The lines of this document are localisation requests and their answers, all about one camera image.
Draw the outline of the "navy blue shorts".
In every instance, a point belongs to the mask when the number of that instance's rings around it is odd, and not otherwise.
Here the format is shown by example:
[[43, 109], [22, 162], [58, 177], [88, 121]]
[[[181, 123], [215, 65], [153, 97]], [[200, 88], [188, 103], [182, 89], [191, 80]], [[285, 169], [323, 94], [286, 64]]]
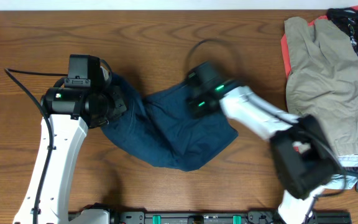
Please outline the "navy blue shorts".
[[221, 112], [195, 119], [184, 83], [142, 98], [122, 76], [114, 74], [112, 82], [121, 88], [127, 109], [101, 130], [114, 145], [154, 167], [197, 170], [238, 136]]

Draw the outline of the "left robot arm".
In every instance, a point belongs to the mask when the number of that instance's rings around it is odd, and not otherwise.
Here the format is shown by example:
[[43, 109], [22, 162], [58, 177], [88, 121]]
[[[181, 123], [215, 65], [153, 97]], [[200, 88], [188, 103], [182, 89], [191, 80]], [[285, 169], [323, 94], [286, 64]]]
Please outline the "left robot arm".
[[99, 88], [51, 87], [42, 98], [40, 146], [25, 199], [14, 223], [110, 223], [114, 213], [94, 204], [71, 216], [71, 184], [79, 151], [90, 129], [126, 110], [117, 85]]

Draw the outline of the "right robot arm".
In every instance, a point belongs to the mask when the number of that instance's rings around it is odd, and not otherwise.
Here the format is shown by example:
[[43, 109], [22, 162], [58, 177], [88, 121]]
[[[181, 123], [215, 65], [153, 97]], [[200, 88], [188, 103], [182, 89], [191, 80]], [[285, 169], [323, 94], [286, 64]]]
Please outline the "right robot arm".
[[335, 175], [345, 175], [318, 120], [287, 113], [256, 95], [248, 86], [219, 74], [211, 63], [192, 68], [185, 77], [192, 94], [188, 105], [196, 118], [216, 111], [267, 141], [282, 186], [283, 200], [274, 214], [247, 215], [248, 223], [350, 223], [346, 213], [318, 213]]

